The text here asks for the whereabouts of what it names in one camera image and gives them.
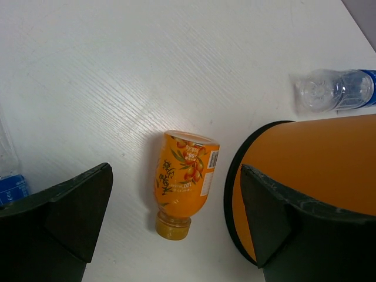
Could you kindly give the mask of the clear pepsi bottle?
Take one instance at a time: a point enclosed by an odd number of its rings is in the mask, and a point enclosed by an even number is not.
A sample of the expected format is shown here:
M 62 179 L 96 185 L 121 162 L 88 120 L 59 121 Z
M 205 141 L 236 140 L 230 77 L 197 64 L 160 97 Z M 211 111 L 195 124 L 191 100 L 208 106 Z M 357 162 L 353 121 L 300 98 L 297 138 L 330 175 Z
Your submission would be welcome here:
M 375 70 L 318 69 L 290 76 L 296 109 L 325 113 L 375 106 Z

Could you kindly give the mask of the small orange juice bottle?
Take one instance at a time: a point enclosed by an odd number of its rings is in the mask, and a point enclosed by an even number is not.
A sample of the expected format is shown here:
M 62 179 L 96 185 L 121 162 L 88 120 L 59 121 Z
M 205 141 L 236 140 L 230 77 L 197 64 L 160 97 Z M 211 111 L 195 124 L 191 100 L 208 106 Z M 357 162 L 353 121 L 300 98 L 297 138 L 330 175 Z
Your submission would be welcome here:
M 168 240 L 183 240 L 191 217 L 205 204 L 219 156 L 217 141 L 178 130 L 163 134 L 154 179 L 159 211 L 156 232 Z

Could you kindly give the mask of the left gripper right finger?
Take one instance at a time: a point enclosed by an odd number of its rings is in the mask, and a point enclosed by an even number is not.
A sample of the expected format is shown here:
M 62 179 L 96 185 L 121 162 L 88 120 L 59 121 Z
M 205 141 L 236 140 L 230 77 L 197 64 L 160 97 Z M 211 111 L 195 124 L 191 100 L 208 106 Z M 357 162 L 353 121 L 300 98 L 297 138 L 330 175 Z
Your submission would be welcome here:
M 266 281 L 374 281 L 375 217 L 300 193 L 243 165 L 240 186 Z

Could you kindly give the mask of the water bottle blue label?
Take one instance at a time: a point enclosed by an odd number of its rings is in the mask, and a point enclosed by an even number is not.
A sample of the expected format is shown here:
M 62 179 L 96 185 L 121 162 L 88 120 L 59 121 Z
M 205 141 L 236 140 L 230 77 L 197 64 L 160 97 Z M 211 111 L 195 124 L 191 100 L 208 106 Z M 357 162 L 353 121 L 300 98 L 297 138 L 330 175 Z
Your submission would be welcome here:
M 1 206 L 26 198 L 30 188 L 21 173 L 12 139 L 1 113 Z

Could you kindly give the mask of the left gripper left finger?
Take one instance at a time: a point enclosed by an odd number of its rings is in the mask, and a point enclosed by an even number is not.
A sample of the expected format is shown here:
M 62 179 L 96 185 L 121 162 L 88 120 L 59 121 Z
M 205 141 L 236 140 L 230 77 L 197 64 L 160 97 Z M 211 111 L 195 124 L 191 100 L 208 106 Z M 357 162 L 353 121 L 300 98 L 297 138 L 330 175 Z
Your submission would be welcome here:
M 81 281 L 113 186 L 112 167 L 1 206 L 1 281 Z

